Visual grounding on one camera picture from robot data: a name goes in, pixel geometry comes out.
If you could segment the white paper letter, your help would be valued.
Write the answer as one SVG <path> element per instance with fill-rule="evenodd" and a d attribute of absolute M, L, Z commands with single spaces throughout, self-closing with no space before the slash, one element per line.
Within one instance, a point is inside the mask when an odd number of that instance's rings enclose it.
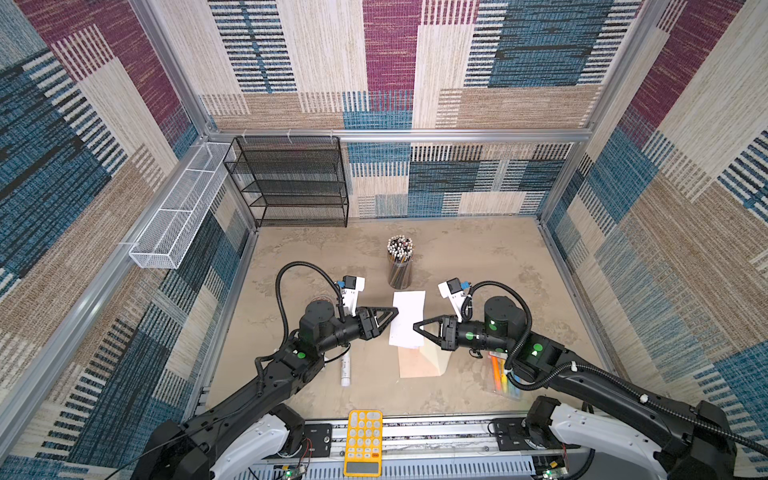
<path fill-rule="evenodd" d="M 424 338 L 416 333 L 413 325 L 424 320 L 425 291 L 400 291 L 393 296 L 393 307 L 398 315 L 389 327 L 389 344 L 407 349 L 418 349 Z"/>

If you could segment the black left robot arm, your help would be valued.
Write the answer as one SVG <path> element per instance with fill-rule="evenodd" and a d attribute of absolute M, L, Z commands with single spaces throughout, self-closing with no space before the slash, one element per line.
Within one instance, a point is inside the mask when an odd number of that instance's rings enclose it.
<path fill-rule="evenodd" d="M 355 340 L 381 336 L 395 307 L 344 309 L 341 284 L 326 272 L 335 301 L 307 305 L 295 333 L 255 360 L 257 375 L 219 404 L 185 422 L 166 421 L 129 461 L 135 479 L 232 479 L 254 462 L 294 455 L 305 440 L 303 418 L 286 404 L 323 369 L 325 355 Z"/>

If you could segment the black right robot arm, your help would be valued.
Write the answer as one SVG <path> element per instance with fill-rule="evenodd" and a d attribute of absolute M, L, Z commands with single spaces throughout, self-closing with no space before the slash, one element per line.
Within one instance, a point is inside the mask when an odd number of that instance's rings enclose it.
<path fill-rule="evenodd" d="M 534 443 L 579 445 L 659 479 L 732 479 L 740 446 L 767 454 L 765 445 L 734 433 L 720 407 L 707 401 L 692 406 L 641 388 L 533 332 L 529 306 L 503 283 L 497 286 L 504 293 L 491 299 L 484 321 L 473 320 L 473 296 L 485 285 L 448 281 L 443 292 L 462 297 L 454 314 L 416 322 L 413 329 L 445 351 L 505 354 L 503 371 L 520 391 L 549 388 L 597 409 L 592 414 L 538 397 L 526 418 Z"/>

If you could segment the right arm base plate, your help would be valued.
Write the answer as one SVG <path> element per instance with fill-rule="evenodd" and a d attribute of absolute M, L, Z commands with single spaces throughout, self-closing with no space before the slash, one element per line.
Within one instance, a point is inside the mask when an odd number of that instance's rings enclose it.
<path fill-rule="evenodd" d="M 539 451 L 580 449 L 578 444 L 560 441 L 550 427 L 540 420 L 531 425 L 525 417 L 501 417 L 487 425 L 488 433 L 496 441 L 500 451 Z"/>

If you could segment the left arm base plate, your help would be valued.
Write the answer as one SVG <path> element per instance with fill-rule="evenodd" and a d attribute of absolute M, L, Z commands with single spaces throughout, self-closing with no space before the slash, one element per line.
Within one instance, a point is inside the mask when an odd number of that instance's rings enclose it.
<path fill-rule="evenodd" d="M 306 424 L 298 457 L 300 459 L 328 458 L 331 456 L 332 443 L 333 425 L 331 423 Z"/>

